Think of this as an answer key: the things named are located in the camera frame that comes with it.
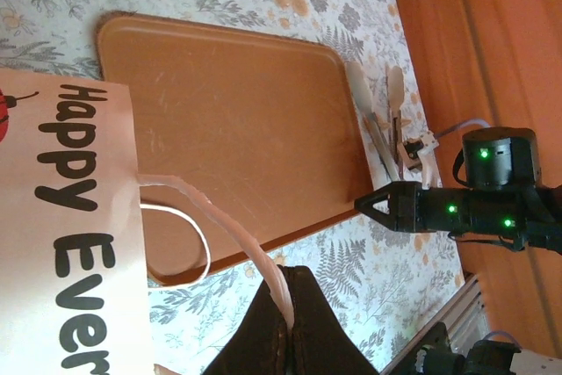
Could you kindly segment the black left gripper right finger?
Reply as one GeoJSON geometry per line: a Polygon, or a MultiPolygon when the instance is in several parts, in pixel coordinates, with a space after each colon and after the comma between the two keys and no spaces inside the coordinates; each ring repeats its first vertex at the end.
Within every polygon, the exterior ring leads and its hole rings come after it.
{"type": "Polygon", "coordinates": [[[295,322],[287,336],[283,375],[378,375],[337,320],[312,271],[283,267],[295,322]]]}

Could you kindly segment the floral patterned tablecloth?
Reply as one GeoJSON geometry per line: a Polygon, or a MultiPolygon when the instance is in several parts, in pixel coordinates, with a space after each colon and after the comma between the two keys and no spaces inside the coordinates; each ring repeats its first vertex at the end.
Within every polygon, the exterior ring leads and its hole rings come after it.
{"type": "MultiPolygon", "coordinates": [[[[396,0],[0,0],[0,68],[97,79],[93,33],[107,11],[244,28],[317,41],[362,65],[378,123],[389,117],[385,72],[403,70],[402,131],[427,127],[396,0]]],[[[357,216],[272,252],[308,266],[348,336],[385,368],[463,285],[443,234],[393,234],[357,216]]]]}

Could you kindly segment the white and red paper bag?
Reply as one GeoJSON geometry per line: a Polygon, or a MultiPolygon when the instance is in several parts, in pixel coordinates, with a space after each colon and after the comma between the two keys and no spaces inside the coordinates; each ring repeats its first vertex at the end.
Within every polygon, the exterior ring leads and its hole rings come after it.
{"type": "Polygon", "coordinates": [[[251,234],[184,181],[139,174],[125,86],[0,69],[0,375],[154,375],[150,185],[220,223],[293,327],[287,283],[251,234]]]}

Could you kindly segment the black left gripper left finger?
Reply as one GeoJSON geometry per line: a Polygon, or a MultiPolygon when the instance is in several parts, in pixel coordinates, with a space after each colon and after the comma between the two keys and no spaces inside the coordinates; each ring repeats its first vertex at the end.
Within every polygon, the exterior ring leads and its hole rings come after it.
{"type": "Polygon", "coordinates": [[[286,375],[288,332],[267,285],[260,285],[232,338],[204,375],[286,375]]]}

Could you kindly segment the metal tongs with cream tips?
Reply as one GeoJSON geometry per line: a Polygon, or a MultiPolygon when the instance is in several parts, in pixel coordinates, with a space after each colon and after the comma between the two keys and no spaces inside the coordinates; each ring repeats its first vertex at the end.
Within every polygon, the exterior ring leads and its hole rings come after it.
{"type": "Polygon", "coordinates": [[[399,166],[393,159],[390,146],[383,135],[376,114],[372,110],[372,91],[364,76],[362,65],[355,61],[347,62],[345,64],[345,71],[357,109],[370,134],[372,143],[378,151],[386,173],[392,182],[400,181],[399,166]]]}

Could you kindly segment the brown rectangular tray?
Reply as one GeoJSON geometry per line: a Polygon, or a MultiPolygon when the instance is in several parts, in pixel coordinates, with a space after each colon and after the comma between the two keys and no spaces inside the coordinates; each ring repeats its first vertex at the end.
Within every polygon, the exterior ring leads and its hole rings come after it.
{"type": "Polygon", "coordinates": [[[355,214],[373,189],[343,61],[330,47],[113,12],[107,82],[128,87],[138,166],[182,178],[273,250],[355,214]]]}

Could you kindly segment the aluminium mounting rail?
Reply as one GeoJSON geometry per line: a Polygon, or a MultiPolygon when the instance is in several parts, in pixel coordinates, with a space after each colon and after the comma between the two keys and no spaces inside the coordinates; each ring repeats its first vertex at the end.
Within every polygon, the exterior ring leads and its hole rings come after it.
{"type": "Polygon", "coordinates": [[[442,341],[438,339],[438,332],[433,329],[438,322],[445,326],[449,339],[445,344],[450,346],[452,352],[464,356],[474,343],[490,331],[483,294],[476,275],[469,275],[465,285],[414,336],[381,375],[394,375],[399,364],[422,340],[440,345],[442,341]]]}

